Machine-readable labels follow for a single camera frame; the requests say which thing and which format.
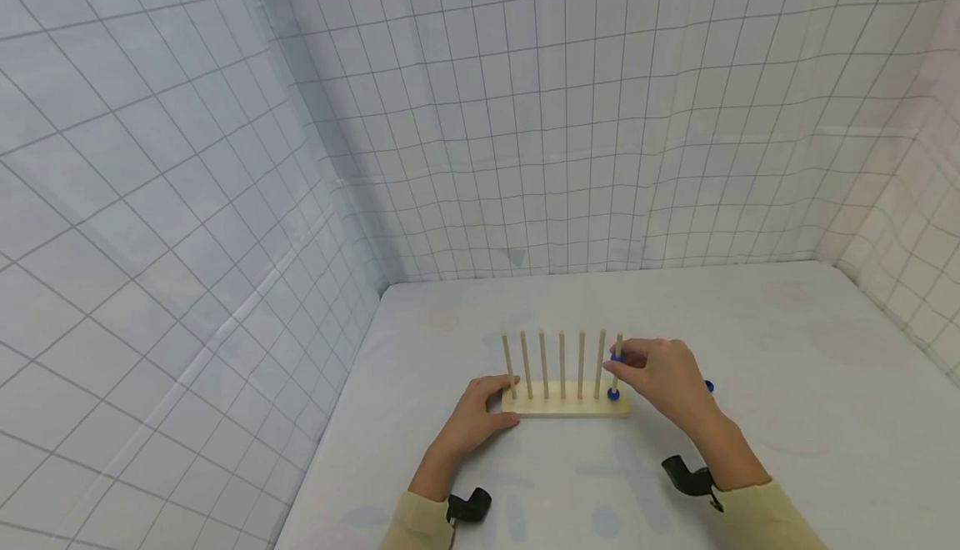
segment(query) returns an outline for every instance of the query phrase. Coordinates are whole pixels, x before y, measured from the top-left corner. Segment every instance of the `sleeve cuff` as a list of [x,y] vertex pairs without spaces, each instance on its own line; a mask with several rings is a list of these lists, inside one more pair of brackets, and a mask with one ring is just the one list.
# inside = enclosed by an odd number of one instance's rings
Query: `sleeve cuff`
[[713,489],[713,495],[720,502],[726,514],[739,513],[763,514],[763,516],[782,516],[796,511],[790,498],[776,479],[762,486],[742,487],[730,492]]
[[446,500],[434,502],[416,493],[404,492],[393,520],[417,535],[453,538],[453,527],[447,523],[447,508]]

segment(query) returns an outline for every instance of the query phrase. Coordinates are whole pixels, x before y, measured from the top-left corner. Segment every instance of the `black device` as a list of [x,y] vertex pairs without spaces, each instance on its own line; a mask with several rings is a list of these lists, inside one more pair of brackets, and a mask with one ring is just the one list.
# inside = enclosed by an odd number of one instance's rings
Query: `black device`
[[713,475],[706,467],[699,468],[690,473],[687,463],[683,461],[680,455],[674,455],[661,462],[661,467],[670,477],[670,482],[678,492],[688,496],[710,496],[710,505],[716,510],[723,512],[723,505],[718,498],[713,495]]
[[479,523],[490,511],[492,501],[490,494],[482,487],[474,488],[469,500],[463,500],[459,496],[450,494],[447,499],[447,522],[451,525],[454,524],[454,521]]

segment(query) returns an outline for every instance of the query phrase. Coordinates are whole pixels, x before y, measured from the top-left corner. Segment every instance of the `table surface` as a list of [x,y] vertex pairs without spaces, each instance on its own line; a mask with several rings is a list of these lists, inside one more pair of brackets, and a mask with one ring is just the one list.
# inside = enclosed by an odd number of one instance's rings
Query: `table surface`
[[[391,286],[277,550],[375,548],[467,381],[505,372],[501,332],[523,370],[522,328],[531,349],[546,332],[551,373],[561,329],[568,348],[585,329],[594,360],[600,328],[686,340],[830,548],[954,548],[960,392],[842,273],[797,262]],[[701,467],[693,445],[624,393],[630,418],[525,419],[463,464],[453,492],[493,505],[455,548],[725,548],[707,501],[659,467]]]

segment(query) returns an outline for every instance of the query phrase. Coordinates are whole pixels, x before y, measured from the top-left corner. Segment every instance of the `right hand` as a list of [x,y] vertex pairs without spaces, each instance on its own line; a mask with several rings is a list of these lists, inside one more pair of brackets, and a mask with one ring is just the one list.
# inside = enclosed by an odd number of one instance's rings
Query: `right hand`
[[721,416],[693,352],[682,340],[634,337],[624,340],[621,350],[624,362],[606,361],[602,367],[637,390],[689,437]]

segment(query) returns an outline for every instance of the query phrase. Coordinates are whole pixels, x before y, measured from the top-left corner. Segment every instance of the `left hand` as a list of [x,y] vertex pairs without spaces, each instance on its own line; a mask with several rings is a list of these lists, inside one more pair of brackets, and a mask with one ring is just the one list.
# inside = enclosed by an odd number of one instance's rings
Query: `left hand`
[[[519,377],[514,376],[514,383],[519,380]],[[494,393],[509,387],[510,375],[488,375],[470,381],[467,391],[463,392],[431,449],[459,461],[494,431],[509,429],[520,423],[516,412],[500,412],[499,415],[487,412],[487,400]]]
[[487,412],[487,400],[510,387],[510,375],[491,375],[470,381],[440,435],[423,455],[421,466],[410,482],[410,492],[441,502],[447,497],[453,472],[461,459],[475,450],[493,432],[520,423],[516,412]]

